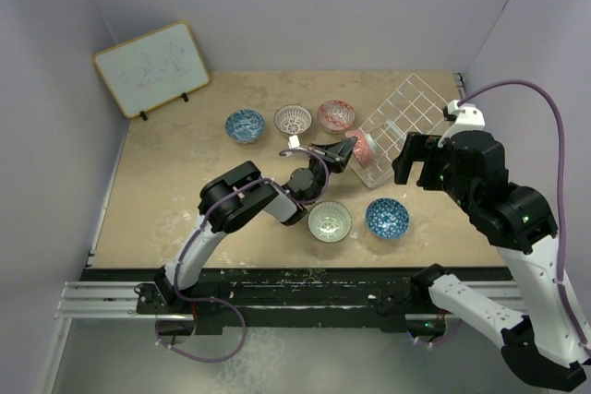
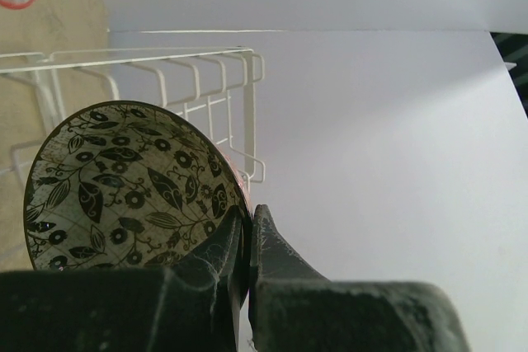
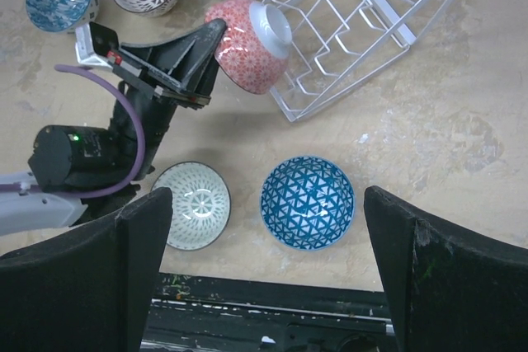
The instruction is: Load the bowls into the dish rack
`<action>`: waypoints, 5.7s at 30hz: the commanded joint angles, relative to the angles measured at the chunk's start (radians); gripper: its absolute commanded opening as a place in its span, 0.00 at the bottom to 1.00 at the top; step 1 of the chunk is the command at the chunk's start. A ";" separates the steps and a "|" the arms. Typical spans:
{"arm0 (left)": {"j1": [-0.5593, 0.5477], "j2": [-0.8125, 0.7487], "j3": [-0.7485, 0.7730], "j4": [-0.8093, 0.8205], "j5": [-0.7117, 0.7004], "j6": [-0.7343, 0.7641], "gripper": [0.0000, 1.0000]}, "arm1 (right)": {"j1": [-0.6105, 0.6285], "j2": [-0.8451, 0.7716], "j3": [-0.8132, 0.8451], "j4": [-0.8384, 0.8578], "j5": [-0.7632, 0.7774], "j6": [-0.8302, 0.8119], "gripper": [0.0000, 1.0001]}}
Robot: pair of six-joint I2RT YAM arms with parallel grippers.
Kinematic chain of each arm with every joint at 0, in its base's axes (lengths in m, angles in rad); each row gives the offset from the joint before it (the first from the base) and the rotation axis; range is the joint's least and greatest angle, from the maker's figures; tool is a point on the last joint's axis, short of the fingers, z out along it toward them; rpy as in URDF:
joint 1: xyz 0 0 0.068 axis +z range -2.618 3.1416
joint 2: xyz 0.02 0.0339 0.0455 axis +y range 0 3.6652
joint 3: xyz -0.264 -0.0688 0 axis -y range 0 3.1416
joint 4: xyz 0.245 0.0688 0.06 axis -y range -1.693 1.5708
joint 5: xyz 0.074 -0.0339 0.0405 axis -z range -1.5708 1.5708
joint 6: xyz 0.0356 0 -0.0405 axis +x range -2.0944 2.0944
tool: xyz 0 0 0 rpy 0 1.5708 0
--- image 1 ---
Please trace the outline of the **black floral bowl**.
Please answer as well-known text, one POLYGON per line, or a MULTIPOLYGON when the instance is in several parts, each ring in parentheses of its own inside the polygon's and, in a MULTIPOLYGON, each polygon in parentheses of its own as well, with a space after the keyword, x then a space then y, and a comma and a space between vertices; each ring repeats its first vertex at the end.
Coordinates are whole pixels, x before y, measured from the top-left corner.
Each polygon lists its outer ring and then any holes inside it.
POLYGON ((353 150, 354 156, 363 169, 369 168, 375 161, 375 153, 373 148, 370 146, 365 133, 361 130, 355 129, 345 131, 344 135, 347 138, 356 138, 356 143, 353 150))

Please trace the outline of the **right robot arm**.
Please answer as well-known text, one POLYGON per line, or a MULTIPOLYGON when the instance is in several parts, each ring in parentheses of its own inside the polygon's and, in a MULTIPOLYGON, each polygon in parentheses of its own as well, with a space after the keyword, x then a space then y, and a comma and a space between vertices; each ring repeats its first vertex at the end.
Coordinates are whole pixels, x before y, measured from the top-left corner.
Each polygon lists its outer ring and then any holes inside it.
POLYGON ((559 292, 559 228, 546 198, 510 182, 505 149, 490 133, 460 132, 449 139, 408 134, 393 161, 394 181, 441 191, 494 246, 518 286, 526 313, 507 309, 434 264, 411 279, 411 302, 421 312, 436 307, 458 316, 493 342, 511 371, 526 384, 571 392, 586 380, 590 358, 579 344, 559 292))

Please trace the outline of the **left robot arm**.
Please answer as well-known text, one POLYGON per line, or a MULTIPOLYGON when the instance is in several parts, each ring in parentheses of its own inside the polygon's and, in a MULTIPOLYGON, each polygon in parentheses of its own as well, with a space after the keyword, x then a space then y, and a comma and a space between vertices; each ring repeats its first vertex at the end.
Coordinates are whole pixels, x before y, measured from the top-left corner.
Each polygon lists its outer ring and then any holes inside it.
POLYGON ((325 194, 330 176, 342 173, 350 161, 357 137, 331 144, 300 145, 297 136, 288 138, 282 157, 303 154, 308 165, 295 169, 281 185, 264 176, 252 161, 207 183, 199 192, 198 217, 191 234, 175 257, 156 274, 158 303, 170 313, 179 313, 193 300, 190 289, 216 247, 231 233, 245 227, 261 212, 284 226, 292 226, 325 194))

